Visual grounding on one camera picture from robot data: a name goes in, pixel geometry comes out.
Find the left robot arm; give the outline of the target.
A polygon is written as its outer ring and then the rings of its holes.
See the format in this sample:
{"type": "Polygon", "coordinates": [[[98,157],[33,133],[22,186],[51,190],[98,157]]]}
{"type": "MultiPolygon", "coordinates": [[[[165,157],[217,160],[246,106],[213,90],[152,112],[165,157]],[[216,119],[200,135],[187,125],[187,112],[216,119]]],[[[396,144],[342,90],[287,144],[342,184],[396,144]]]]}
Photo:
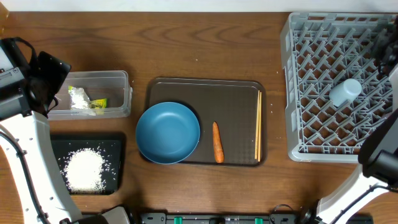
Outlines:
{"type": "Polygon", "coordinates": [[[134,223],[118,205],[83,215],[63,181],[50,140],[48,113],[71,66],[41,51],[27,60],[20,37],[1,40],[1,149],[17,187],[25,223],[134,223]]]}

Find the black plastic tray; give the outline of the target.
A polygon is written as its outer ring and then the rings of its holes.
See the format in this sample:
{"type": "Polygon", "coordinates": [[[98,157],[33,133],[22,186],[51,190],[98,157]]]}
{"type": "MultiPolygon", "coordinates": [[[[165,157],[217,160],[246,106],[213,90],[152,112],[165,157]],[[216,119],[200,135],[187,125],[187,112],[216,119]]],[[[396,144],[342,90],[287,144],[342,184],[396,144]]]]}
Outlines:
{"type": "Polygon", "coordinates": [[[81,148],[93,148],[99,152],[105,163],[103,165],[102,179],[105,188],[96,194],[72,195],[111,195],[119,189],[120,178],[124,160],[124,136],[122,134],[53,134],[51,143],[60,173],[65,167],[67,159],[72,152],[81,148]]]}

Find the light blue cup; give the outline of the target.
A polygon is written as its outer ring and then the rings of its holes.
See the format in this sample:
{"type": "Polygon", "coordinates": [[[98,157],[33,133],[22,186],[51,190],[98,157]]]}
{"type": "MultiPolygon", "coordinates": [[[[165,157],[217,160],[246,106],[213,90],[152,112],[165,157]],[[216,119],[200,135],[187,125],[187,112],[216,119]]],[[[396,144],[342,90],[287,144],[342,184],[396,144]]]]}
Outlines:
{"type": "Polygon", "coordinates": [[[329,98],[334,106],[339,107],[346,101],[354,101],[362,92],[362,89],[359,81],[350,78],[331,89],[329,98]]]}

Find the orange carrot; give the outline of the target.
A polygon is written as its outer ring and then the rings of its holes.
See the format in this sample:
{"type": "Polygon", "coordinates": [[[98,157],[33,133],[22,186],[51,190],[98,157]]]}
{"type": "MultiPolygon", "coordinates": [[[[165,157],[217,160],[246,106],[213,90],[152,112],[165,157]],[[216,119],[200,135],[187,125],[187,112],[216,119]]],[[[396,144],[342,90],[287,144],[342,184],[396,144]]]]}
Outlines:
{"type": "Polygon", "coordinates": [[[215,155],[215,161],[217,163],[223,163],[224,152],[222,148],[219,127],[216,121],[213,122],[212,131],[213,131],[213,150],[215,155]]]}

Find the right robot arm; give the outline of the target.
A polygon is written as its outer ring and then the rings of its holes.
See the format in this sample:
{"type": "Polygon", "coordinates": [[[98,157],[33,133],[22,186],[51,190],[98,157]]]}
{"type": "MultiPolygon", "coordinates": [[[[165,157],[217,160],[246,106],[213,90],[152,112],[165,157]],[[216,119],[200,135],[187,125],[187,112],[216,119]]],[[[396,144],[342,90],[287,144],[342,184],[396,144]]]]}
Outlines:
{"type": "Polygon", "coordinates": [[[376,42],[373,56],[392,85],[393,112],[364,141],[354,172],[333,193],[303,212],[300,223],[345,224],[376,197],[397,192],[397,30],[376,42]]]}

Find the dark brown serving tray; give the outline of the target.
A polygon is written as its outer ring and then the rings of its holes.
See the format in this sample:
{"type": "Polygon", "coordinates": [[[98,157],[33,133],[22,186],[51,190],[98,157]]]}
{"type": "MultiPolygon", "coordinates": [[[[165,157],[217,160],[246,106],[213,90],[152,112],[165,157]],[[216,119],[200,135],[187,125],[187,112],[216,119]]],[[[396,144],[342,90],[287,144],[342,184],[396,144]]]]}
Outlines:
{"type": "Polygon", "coordinates": [[[261,161],[254,158],[257,91],[264,87],[254,81],[155,78],[146,91],[145,108],[157,103],[176,102],[189,107],[200,123],[200,140],[184,164],[213,165],[212,124],[217,122],[224,150],[224,165],[258,167],[267,159],[265,119],[261,124],[261,161]]]}

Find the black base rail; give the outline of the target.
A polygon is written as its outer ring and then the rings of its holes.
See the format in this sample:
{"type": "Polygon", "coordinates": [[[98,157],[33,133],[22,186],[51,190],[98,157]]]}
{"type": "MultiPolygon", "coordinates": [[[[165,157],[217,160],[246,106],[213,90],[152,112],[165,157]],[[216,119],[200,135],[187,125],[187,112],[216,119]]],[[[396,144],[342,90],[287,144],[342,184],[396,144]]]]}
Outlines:
{"type": "Polygon", "coordinates": [[[294,224],[298,218],[294,214],[268,215],[194,215],[142,213],[139,215],[141,224],[294,224]]]}

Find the grey dishwasher rack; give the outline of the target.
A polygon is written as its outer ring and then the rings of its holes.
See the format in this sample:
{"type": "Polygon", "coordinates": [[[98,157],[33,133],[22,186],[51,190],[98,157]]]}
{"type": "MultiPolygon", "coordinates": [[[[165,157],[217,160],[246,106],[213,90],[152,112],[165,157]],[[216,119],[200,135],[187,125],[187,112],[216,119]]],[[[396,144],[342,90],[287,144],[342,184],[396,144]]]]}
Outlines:
{"type": "Polygon", "coordinates": [[[364,140],[393,112],[392,85],[372,48],[396,27],[395,14],[293,12],[280,34],[289,157],[355,163],[364,140]],[[329,93],[353,78],[362,92],[334,106],[329,93]]]}

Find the dark blue plate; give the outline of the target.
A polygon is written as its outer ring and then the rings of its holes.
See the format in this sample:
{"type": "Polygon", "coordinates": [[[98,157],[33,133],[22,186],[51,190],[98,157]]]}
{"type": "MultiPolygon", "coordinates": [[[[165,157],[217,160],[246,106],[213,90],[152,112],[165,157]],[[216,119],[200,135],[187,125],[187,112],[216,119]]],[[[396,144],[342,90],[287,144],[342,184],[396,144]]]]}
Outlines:
{"type": "Polygon", "coordinates": [[[186,159],[200,140],[200,123],[187,106],[163,102],[148,108],[136,126],[140,153],[157,164],[175,164],[186,159]]]}

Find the clear plastic bin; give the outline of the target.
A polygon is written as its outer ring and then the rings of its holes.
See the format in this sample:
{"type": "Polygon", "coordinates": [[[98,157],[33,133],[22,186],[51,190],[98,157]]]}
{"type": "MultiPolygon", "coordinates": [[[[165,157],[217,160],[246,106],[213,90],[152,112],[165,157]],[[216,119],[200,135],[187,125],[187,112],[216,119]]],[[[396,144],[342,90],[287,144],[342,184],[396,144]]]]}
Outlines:
{"type": "Polygon", "coordinates": [[[58,105],[49,112],[51,121],[74,119],[123,118],[131,113],[132,87],[127,72],[108,70],[94,72],[71,72],[56,94],[58,105]],[[84,89],[90,100],[106,100],[101,109],[72,109],[68,88],[84,89]]]}

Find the yellow foil snack wrapper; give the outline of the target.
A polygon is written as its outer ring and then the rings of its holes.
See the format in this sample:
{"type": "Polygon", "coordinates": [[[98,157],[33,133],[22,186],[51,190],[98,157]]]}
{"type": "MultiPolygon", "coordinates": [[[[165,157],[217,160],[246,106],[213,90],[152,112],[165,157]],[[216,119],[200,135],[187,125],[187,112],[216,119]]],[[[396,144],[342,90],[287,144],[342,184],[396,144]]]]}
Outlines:
{"type": "Polygon", "coordinates": [[[77,110],[78,112],[82,112],[88,116],[96,116],[104,113],[104,109],[108,105],[108,100],[106,98],[91,100],[90,99],[90,108],[87,110],[77,110]]]}

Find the pile of white rice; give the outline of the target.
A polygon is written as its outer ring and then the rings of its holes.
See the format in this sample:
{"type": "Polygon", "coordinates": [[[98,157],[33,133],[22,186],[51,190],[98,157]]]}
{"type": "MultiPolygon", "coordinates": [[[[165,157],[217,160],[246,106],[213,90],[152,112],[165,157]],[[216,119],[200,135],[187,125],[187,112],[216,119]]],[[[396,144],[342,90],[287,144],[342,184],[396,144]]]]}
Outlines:
{"type": "Polygon", "coordinates": [[[66,186],[73,194],[96,194],[104,190],[102,173],[105,160],[93,148],[72,152],[62,169],[66,186]]]}

